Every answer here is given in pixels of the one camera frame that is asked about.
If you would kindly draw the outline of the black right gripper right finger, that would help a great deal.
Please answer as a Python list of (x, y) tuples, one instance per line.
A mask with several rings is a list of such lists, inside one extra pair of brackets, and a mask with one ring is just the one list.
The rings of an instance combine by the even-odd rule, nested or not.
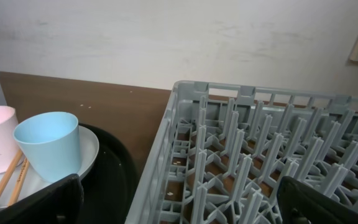
[(358, 224), (358, 213), (290, 176), (281, 179), (277, 202), (283, 224)]

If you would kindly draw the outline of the blue cup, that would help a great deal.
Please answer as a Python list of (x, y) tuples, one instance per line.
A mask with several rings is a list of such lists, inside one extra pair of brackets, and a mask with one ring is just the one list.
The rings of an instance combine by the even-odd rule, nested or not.
[(18, 124), (13, 137), (36, 173), (47, 182), (80, 170), (79, 121), (71, 113), (35, 115)]

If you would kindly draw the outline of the wooden chopstick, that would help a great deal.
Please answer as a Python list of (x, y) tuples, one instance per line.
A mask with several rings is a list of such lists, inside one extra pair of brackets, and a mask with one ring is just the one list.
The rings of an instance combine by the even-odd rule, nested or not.
[(23, 163), (22, 163), (22, 167), (21, 167), (21, 171), (20, 174), (16, 180), (16, 184), (14, 186), (14, 190), (11, 194), (11, 197), (9, 199), (8, 202), (8, 207), (10, 207), (11, 205), (15, 204), (19, 198), (19, 195), (21, 193), (22, 190), (22, 186), (24, 184), (25, 181), (25, 177), (27, 175), (29, 169), (29, 161), (27, 160), (27, 158), (24, 159)]
[(6, 188), (7, 183), (9, 182), (17, 164), (19, 163), (20, 159), (22, 157), (22, 151), (18, 150), (18, 152), (16, 153), (15, 157), (13, 158), (13, 160), (11, 161), (9, 167), (7, 168), (7, 171), (5, 172), (4, 176), (2, 177), (1, 181), (0, 181), (0, 197), (4, 191), (4, 189)]

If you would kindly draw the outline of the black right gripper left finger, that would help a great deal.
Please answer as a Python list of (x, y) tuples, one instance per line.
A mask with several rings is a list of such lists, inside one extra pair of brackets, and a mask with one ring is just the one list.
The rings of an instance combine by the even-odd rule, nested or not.
[(77, 174), (70, 174), (0, 211), (0, 224), (75, 223), (84, 201)]

